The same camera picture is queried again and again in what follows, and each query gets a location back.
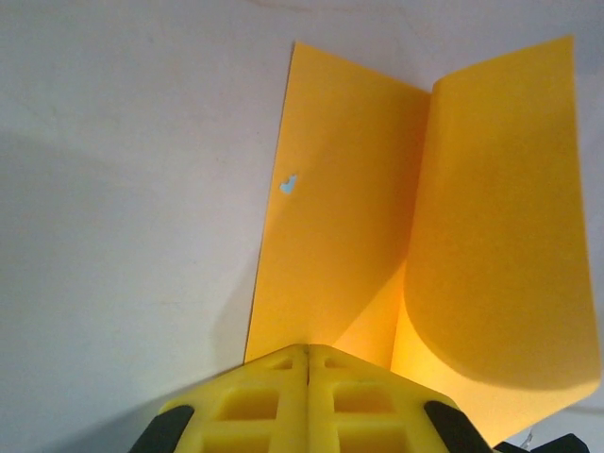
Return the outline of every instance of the small blue sticker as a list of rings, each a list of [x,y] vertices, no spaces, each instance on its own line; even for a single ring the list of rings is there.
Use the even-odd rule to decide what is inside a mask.
[[[291,175],[287,182],[282,182],[279,188],[283,193],[289,195],[294,190],[295,181],[297,180],[297,175]]]

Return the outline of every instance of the white background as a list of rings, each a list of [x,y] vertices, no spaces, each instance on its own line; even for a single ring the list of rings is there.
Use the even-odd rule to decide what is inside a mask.
[[[294,40],[429,89],[566,33],[602,324],[604,2],[0,0],[0,450],[126,452],[241,362]]]

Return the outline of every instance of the black rubber pad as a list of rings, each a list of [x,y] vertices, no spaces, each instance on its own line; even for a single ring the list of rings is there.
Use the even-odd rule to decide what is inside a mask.
[[[507,442],[502,442],[496,446],[495,451],[499,451],[500,453],[527,453],[527,450],[516,445],[508,444]]]
[[[174,453],[193,412],[191,406],[178,406],[156,416],[129,453]]]
[[[429,401],[424,411],[450,453],[493,452],[463,412],[440,401]]]
[[[587,445],[575,434],[566,434],[560,439],[541,445],[532,453],[589,453]]]

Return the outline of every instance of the orange paper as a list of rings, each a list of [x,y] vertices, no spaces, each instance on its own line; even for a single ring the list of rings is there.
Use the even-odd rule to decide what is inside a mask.
[[[575,115],[571,38],[432,95],[297,44],[246,359],[334,345],[452,397],[492,443],[586,396]]]

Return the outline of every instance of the yellow paper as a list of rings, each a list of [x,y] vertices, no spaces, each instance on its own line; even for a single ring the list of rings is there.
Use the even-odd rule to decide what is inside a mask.
[[[247,361],[344,336],[344,351],[362,344],[358,357],[390,366],[428,102],[409,85],[296,45]],[[279,186],[290,176],[287,194]]]
[[[434,86],[401,312],[413,330],[399,327],[393,369],[451,396],[487,439],[599,382],[575,122],[570,38]]]
[[[586,396],[575,122],[570,38],[432,96],[297,44],[246,360],[334,345],[447,394],[492,443]]]

